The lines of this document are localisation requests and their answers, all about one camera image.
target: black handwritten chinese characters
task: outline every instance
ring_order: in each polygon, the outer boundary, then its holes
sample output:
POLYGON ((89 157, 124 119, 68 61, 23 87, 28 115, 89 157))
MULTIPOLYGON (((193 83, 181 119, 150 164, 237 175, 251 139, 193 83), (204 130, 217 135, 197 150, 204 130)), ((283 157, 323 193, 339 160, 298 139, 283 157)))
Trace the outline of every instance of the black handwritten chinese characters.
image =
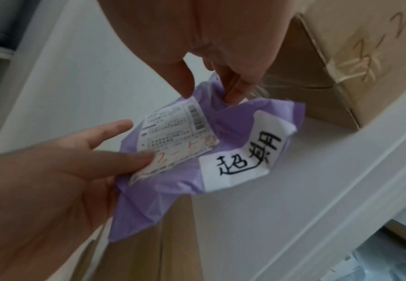
POLYGON ((272 150, 277 151, 275 142, 281 143, 282 140, 269 132, 261 131, 257 142, 259 144, 250 142, 251 147, 249 152, 251 155, 247 159, 242 159, 240 154, 234 154, 231 156, 231 164, 228 165, 225 161, 225 156, 219 156, 217 160, 220 161, 220 163, 217 166, 220 170, 220 176, 234 175, 254 169, 262 164, 263 161, 268 163, 267 156, 270 155, 272 150))

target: person's left hand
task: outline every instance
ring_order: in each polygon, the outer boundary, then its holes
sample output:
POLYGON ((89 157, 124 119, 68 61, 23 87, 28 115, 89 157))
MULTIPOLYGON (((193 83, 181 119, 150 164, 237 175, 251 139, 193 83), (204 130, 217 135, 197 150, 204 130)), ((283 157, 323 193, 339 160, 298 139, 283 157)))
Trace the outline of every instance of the person's left hand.
POLYGON ((132 126, 118 121, 0 156, 0 280, 47 279, 112 215, 113 176, 154 155, 93 149, 132 126))

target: person's right hand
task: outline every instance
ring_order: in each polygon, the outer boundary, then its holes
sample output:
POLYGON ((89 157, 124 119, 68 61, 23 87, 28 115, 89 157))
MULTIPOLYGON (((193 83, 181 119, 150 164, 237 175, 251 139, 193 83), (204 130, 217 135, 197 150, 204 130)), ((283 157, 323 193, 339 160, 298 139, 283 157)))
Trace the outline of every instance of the person's right hand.
POLYGON ((123 43, 184 98, 194 77, 191 52, 215 70, 236 104, 274 61, 292 16, 292 0, 99 0, 123 43))

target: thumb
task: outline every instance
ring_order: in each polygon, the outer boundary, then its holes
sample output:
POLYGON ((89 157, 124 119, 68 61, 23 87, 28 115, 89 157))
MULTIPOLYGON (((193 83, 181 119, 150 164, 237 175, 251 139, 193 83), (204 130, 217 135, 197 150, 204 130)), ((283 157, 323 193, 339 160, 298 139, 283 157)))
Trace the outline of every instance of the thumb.
POLYGON ((185 99, 192 96, 195 87, 194 75, 181 60, 170 64, 147 63, 185 99))
POLYGON ((130 174, 149 165, 155 157, 151 151, 134 154, 110 151, 78 151, 64 157, 62 170, 86 180, 130 174))

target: plastic mailer bag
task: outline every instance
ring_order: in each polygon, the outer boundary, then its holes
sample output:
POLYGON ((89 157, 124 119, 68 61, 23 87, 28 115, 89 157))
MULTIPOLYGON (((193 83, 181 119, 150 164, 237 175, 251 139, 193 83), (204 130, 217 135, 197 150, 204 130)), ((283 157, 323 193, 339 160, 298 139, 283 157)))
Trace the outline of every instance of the plastic mailer bag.
POLYGON ((121 144, 121 152, 156 152, 153 162, 115 180, 120 192, 111 242, 157 224, 183 194, 202 194, 264 176, 301 126, 305 105, 258 98, 223 101, 218 76, 148 115, 121 144))

